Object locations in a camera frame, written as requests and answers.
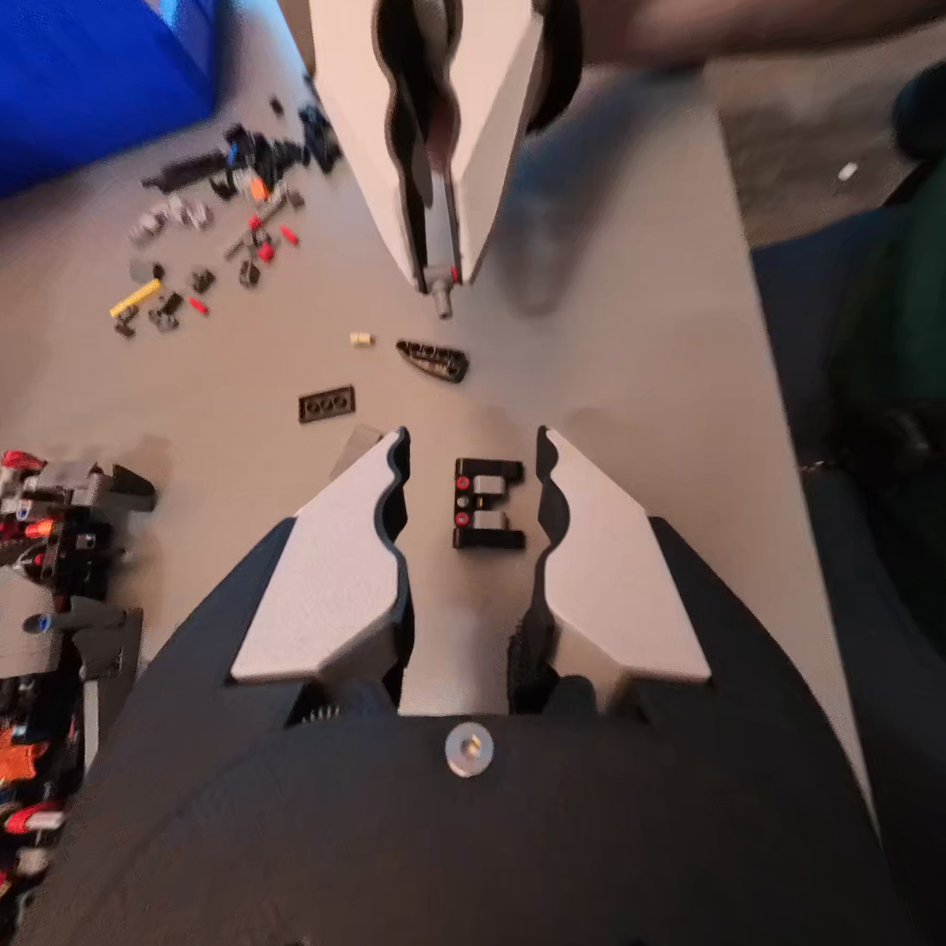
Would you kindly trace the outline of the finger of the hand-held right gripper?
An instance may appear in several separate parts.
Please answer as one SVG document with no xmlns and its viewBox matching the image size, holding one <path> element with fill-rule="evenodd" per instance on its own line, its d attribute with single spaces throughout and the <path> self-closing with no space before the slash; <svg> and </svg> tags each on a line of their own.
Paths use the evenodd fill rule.
<svg viewBox="0 0 946 946">
<path fill-rule="evenodd" d="M 464 284 L 494 230 L 540 77 L 542 16 L 532 1 L 414 2 L 432 80 L 424 156 L 453 190 Z"/>
<path fill-rule="evenodd" d="M 408 283 L 426 293 L 425 205 L 412 173 L 417 128 L 382 55 L 380 8 L 309 2 L 315 88 L 383 242 Z"/>
</svg>

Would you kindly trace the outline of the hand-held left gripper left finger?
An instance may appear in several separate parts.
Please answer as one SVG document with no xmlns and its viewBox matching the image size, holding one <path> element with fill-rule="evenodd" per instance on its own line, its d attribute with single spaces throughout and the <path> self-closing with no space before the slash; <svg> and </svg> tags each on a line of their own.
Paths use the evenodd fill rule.
<svg viewBox="0 0 946 946">
<path fill-rule="evenodd" d="M 294 516 L 230 669 L 240 684 L 355 677 L 401 684 L 412 652 L 410 437 L 382 436 Z"/>
</svg>

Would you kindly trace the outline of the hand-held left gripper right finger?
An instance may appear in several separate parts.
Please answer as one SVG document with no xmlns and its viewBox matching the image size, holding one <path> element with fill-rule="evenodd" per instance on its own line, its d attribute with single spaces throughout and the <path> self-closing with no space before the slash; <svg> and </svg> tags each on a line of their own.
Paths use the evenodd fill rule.
<svg viewBox="0 0 946 946">
<path fill-rule="evenodd" d="M 593 688 L 711 671 L 645 509 L 560 432 L 538 431 L 540 660 Z"/>
</svg>

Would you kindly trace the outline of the grey lego axle connector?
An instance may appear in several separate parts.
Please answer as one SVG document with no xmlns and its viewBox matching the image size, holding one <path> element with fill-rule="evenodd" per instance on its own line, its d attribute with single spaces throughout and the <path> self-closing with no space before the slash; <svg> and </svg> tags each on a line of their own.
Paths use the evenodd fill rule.
<svg viewBox="0 0 946 946">
<path fill-rule="evenodd" d="M 464 284 L 464 275 L 452 183 L 448 174 L 436 169 L 432 171 L 432 202 L 425 209 L 425 240 L 425 286 L 438 318 L 449 320 L 452 295 Z"/>
</svg>

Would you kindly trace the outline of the black lego frame assembly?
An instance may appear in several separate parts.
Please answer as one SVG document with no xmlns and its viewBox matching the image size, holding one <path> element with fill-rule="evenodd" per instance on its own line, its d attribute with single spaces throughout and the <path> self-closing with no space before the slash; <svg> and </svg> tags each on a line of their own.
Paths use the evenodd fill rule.
<svg viewBox="0 0 946 946">
<path fill-rule="evenodd" d="M 453 548 L 509 550 L 526 547 L 526 536 L 510 525 L 505 507 L 510 490 L 523 484 L 520 461 L 459 458 L 453 475 Z"/>
</svg>

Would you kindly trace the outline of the person's right forearm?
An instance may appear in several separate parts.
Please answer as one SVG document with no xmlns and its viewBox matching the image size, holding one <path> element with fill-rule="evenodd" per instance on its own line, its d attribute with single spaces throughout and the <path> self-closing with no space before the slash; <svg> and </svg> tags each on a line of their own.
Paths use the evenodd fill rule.
<svg viewBox="0 0 946 946">
<path fill-rule="evenodd" d="M 944 17 L 943 1 L 582 1 L 585 61 L 676 68 L 857 45 Z"/>
</svg>

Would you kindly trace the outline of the pile of loose lego pieces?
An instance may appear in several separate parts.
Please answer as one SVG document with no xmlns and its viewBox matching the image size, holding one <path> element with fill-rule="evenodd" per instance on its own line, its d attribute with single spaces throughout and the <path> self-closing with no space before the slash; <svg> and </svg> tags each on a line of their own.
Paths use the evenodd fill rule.
<svg viewBox="0 0 946 946">
<path fill-rule="evenodd" d="M 214 211 L 193 194 L 205 186 L 223 204 L 248 202 L 243 228 L 222 250 L 222 260 L 236 264 L 237 281 L 244 289 L 256 288 L 262 266 L 273 262 L 279 243 L 299 242 L 290 225 L 279 221 L 286 210 L 304 207 L 304 196 L 290 183 L 291 172 L 315 167 L 329 176 L 342 158 L 338 136 L 317 93 L 296 115 L 300 140 L 269 136 L 235 123 L 224 130 L 222 148 L 167 164 L 143 179 L 143 187 L 160 199 L 132 225 L 128 234 L 132 246 L 145 250 L 173 227 L 207 231 L 214 223 Z M 208 266 L 193 265 L 179 288 L 172 286 L 166 265 L 150 257 L 132 260 L 129 272 L 134 290 L 109 311 L 119 337 L 136 337 L 142 314 L 160 333 L 179 328 L 179 312 L 186 306 L 209 315 L 206 298 L 218 276 Z"/>
</svg>

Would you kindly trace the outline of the grey flat lego tile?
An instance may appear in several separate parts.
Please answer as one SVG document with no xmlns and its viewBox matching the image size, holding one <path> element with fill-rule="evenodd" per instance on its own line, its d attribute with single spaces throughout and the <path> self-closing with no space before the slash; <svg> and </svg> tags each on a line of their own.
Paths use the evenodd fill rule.
<svg viewBox="0 0 946 946">
<path fill-rule="evenodd" d="M 329 473 L 329 481 L 337 479 L 384 438 L 385 434 L 369 425 L 358 424 L 344 444 Z"/>
</svg>

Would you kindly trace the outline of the black three-hole lego plate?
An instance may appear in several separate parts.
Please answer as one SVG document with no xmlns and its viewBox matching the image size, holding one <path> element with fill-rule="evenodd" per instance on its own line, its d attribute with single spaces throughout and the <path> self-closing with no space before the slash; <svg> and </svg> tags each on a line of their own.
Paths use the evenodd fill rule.
<svg viewBox="0 0 946 946">
<path fill-rule="evenodd" d="M 300 425 L 322 422 L 356 412 L 357 395 L 353 385 L 327 389 L 298 398 Z"/>
</svg>

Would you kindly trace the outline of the black curved lego beam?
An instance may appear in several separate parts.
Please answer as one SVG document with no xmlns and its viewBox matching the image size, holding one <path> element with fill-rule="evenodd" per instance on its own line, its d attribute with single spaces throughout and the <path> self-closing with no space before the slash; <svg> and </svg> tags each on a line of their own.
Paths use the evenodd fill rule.
<svg viewBox="0 0 946 946">
<path fill-rule="evenodd" d="M 460 384 L 469 370 L 467 354 L 459 349 L 401 338 L 396 351 L 415 370 L 445 383 Z"/>
</svg>

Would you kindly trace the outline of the partly built lego car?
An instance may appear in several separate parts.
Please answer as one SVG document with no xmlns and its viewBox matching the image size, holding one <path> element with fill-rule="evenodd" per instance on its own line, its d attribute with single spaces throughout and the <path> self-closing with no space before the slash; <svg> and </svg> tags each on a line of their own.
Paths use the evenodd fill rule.
<svg viewBox="0 0 946 946">
<path fill-rule="evenodd" d="M 1 467 L 2 940 L 135 683 L 143 613 L 108 600 L 153 484 L 120 465 L 8 450 Z"/>
</svg>

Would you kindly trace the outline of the blue storage bin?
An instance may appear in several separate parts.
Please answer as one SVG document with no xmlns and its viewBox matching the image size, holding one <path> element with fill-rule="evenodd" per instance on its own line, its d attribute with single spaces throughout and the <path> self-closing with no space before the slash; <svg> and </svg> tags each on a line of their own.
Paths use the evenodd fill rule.
<svg viewBox="0 0 946 946">
<path fill-rule="evenodd" d="M 3 1 L 1 195 L 203 121 L 216 1 Z"/>
</svg>

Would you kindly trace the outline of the black office chair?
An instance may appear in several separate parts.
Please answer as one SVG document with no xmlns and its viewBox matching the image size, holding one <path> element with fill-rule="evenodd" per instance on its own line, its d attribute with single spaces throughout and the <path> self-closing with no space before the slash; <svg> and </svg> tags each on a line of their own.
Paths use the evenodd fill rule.
<svg viewBox="0 0 946 946">
<path fill-rule="evenodd" d="M 906 157 L 936 161 L 945 154 L 945 63 L 912 77 L 892 110 L 893 140 Z"/>
</svg>

